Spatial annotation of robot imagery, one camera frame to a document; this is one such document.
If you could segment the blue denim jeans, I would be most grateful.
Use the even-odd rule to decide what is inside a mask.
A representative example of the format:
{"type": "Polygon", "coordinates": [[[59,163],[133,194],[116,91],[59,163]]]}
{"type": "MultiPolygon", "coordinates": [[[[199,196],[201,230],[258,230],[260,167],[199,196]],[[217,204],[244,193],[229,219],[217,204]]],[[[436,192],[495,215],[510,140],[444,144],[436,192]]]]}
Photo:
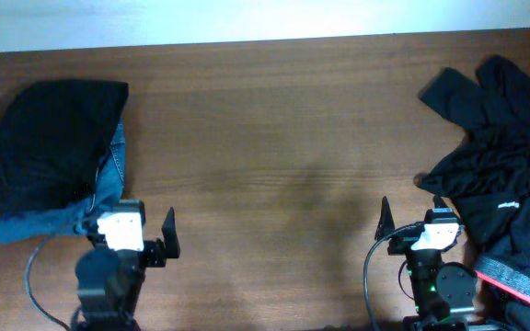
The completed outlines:
{"type": "Polygon", "coordinates": [[[109,145],[99,159],[94,192],[66,207],[47,211],[19,211],[0,216],[0,245],[12,244],[63,227],[60,235],[84,235],[80,221],[109,211],[121,199],[126,175],[126,138],[120,120],[109,145]]]}

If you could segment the black trousers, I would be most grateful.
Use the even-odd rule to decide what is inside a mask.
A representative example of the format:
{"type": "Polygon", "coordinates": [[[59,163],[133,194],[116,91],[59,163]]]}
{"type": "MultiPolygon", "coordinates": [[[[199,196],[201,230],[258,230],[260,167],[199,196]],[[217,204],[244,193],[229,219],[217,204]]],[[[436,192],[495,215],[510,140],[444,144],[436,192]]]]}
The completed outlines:
{"type": "Polygon", "coordinates": [[[0,214],[61,209],[91,196],[129,96],[120,81],[39,81],[0,120],[0,214]]]}

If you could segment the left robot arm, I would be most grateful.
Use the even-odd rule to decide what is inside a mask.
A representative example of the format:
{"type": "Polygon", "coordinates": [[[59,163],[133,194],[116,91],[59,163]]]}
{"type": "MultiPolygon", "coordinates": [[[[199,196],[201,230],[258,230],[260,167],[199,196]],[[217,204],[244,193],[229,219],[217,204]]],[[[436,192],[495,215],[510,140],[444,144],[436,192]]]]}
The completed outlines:
{"type": "Polygon", "coordinates": [[[140,200],[120,200],[87,221],[93,248],[76,263],[77,298],[72,330],[138,330],[136,305],[148,268],[163,268],[180,257],[175,211],[167,210],[162,236],[144,239],[145,210],[140,200]]]}

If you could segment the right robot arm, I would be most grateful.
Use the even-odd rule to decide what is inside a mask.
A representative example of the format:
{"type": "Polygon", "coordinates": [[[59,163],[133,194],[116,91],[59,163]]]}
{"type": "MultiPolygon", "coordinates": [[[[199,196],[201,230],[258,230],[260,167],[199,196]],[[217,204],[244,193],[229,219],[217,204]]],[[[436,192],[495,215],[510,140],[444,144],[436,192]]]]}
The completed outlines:
{"type": "Polygon", "coordinates": [[[405,330],[468,330],[467,317],[475,312],[477,275],[458,262],[445,263],[443,253],[456,245],[462,224],[439,197],[424,220],[397,228],[387,198],[374,239],[388,243],[390,256],[403,256],[416,314],[402,321],[405,330]]]}

